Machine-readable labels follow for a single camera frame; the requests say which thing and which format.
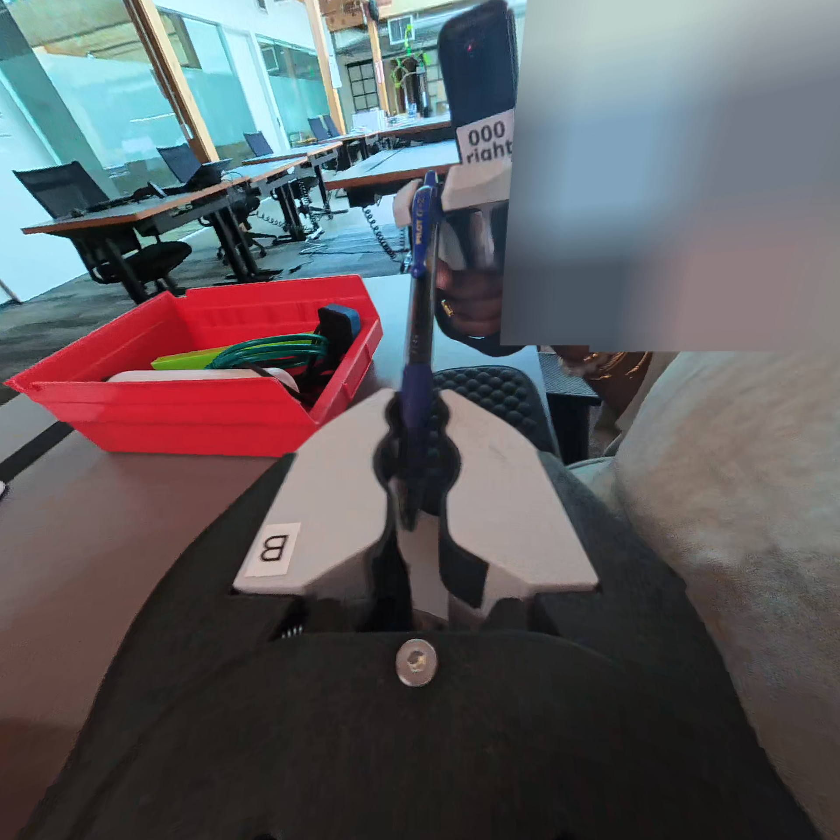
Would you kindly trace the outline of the wooden pillar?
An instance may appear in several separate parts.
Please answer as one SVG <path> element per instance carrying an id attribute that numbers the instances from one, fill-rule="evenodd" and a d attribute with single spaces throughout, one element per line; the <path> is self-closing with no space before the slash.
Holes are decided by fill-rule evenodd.
<path id="1" fill-rule="evenodd" d="M 123 1 L 164 98 L 196 158 L 219 161 L 214 142 L 187 83 L 157 6 L 152 1 Z"/>
<path id="2" fill-rule="evenodd" d="M 340 134 L 346 133 L 346 128 L 343 119 L 343 111 L 340 102 L 339 91 L 333 78 L 333 64 L 334 57 L 329 49 L 329 31 L 324 18 L 321 14 L 321 7 L 319 1 L 304 1 L 308 21 L 313 40 L 314 48 L 316 50 L 318 65 L 320 68 L 322 84 L 327 96 L 329 105 L 329 114 Z"/>

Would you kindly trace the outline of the lime green flat box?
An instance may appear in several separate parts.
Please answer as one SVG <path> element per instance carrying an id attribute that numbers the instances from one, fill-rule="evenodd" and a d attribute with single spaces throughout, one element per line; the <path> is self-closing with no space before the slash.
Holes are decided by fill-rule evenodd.
<path id="1" fill-rule="evenodd" d="M 151 367 L 156 371 L 229 370 L 257 365 L 289 370 L 324 359 L 326 349 L 326 340 L 314 332 L 292 333 L 161 356 L 152 361 Z"/>

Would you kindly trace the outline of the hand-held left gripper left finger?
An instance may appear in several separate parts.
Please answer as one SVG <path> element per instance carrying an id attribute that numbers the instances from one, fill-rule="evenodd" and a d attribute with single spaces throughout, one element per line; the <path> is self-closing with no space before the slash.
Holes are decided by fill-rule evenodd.
<path id="1" fill-rule="evenodd" d="M 375 469 L 394 396 L 376 392 L 299 447 L 234 578 L 237 593 L 371 600 L 373 558 L 395 524 Z"/>

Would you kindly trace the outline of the wooden office desk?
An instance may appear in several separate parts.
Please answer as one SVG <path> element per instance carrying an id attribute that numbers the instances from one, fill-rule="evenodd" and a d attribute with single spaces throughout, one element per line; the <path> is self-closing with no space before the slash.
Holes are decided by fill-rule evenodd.
<path id="1" fill-rule="evenodd" d="M 361 209 L 381 249 L 404 270 L 404 250 L 394 250 L 386 240 L 380 225 L 375 222 L 373 207 L 382 198 L 395 195 L 399 189 L 427 172 L 435 172 L 443 181 L 448 170 L 459 162 L 455 140 L 426 143 L 400 150 L 386 150 L 373 154 L 364 161 L 352 164 L 345 171 L 324 176 L 329 193 L 343 192 L 350 208 Z"/>
<path id="2" fill-rule="evenodd" d="M 118 243 L 119 235 L 159 236 L 205 218 L 210 221 L 227 257 L 237 283 L 257 281 L 258 267 L 245 242 L 234 212 L 238 192 L 249 185 L 245 176 L 225 178 L 196 192 L 153 197 L 141 203 L 107 208 L 95 213 L 79 213 L 34 226 L 24 227 L 24 235 L 52 235 L 67 238 L 76 247 L 89 273 L 101 265 L 110 272 L 134 303 L 149 300 L 144 283 L 127 261 Z"/>
<path id="3" fill-rule="evenodd" d="M 342 146 L 330 140 L 243 162 L 248 182 L 279 205 L 288 240 L 317 240 L 323 235 L 320 218 L 333 219 L 323 167 L 338 160 Z"/>

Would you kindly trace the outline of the white flat box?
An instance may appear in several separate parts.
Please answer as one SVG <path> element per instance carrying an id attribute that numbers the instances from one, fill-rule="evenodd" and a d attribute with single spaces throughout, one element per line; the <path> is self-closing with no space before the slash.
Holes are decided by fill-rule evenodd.
<path id="1" fill-rule="evenodd" d="M 221 382 L 267 378 L 283 385 L 294 396 L 300 395 L 297 381 L 290 373 L 277 367 L 259 366 L 229 370 L 190 369 L 174 371 L 124 371 L 109 377 L 106 382 L 117 384 L 139 384 L 153 382 Z"/>

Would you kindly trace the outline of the blue pen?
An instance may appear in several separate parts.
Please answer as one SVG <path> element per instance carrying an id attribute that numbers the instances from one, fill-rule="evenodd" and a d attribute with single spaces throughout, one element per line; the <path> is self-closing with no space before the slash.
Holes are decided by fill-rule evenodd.
<path id="1" fill-rule="evenodd" d="M 438 176 L 428 171 L 411 205 L 411 305 L 400 392 L 402 432 L 397 496 L 402 525 L 415 529 L 425 492 L 427 438 L 433 412 L 435 272 L 442 209 Z"/>

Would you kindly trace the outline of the person's right hand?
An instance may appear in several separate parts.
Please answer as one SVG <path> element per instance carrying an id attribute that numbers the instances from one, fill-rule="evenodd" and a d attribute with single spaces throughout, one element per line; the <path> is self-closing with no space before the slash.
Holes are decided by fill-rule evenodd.
<path id="1" fill-rule="evenodd" d="M 498 342 L 502 314 L 501 269 L 455 269 L 439 260 L 435 318 L 448 338 L 473 345 Z"/>

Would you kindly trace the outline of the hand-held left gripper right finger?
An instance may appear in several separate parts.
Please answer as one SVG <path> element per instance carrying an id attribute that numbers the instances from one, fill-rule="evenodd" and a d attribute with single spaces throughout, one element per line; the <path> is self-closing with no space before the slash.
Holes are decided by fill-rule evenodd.
<path id="1" fill-rule="evenodd" d="M 591 594 L 600 582 L 541 452 L 454 391 L 439 395 L 454 463 L 438 518 L 438 569 L 452 606 L 487 618 L 501 601 Z"/>

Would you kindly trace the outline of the black quilted chair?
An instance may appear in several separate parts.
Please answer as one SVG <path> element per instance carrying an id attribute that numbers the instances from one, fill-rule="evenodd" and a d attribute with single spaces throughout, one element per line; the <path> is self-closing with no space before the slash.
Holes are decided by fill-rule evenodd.
<path id="1" fill-rule="evenodd" d="M 542 452 L 560 455 L 548 409 L 534 381 L 509 365 L 461 366 L 434 373 L 437 392 L 453 391 L 518 430 Z"/>

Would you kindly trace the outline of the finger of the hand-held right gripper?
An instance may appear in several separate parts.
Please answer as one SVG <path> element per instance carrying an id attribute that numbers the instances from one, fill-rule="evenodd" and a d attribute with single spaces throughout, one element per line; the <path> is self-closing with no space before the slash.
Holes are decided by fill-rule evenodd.
<path id="1" fill-rule="evenodd" d="M 393 197 L 394 224 L 400 229 L 411 229 L 413 226 L 413 199 L 420 186 L 421 180 L 411 180 Z"/>
<path id="2" fill-rule="evenodd" d="M 457 164 L 446 174 L 440 197 L 443 215 L 509 202 L 512 162 Z"/>

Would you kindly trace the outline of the black and blue block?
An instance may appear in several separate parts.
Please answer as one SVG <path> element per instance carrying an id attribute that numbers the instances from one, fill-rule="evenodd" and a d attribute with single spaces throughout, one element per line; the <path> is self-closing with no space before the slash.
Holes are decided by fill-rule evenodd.
<path id="1" fill-rule="evenodd" d="M 361 332 L 361 316 L 352 308 L 330 303 L 318 310 L 317 334 L 327 343 L 322 366 L 327 371 L 338 369 Z"/>

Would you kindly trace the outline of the red plastic bin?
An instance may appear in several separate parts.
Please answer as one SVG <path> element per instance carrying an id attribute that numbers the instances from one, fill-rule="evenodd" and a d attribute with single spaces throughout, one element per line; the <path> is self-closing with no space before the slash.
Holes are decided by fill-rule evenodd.
<path id="1" fill-rule="evenodd" d="M 278 381 L 115 382 L 160 356 L 309 331 L 330 303 L 360 315 L 360 335 L 313 407 Z M 165 293 L 22 371 L 7 386 L 111 453 L 280 457 L 352 403 L 382 339 L 360 276 L 252 283 Z"/>

